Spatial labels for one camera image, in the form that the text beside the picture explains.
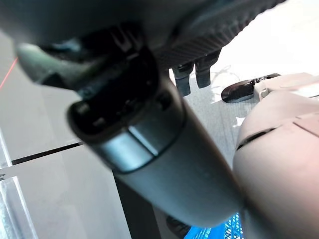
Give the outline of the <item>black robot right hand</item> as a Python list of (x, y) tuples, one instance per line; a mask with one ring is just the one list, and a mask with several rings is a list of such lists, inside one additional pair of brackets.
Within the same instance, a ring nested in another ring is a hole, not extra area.
[(216, 53), (277, 0), (3, 0), (0, 28), (36, 84), (76, 92), (71, 130), (115, 176), (185, 224), (245, 206), (216, 144), (169, 78)]

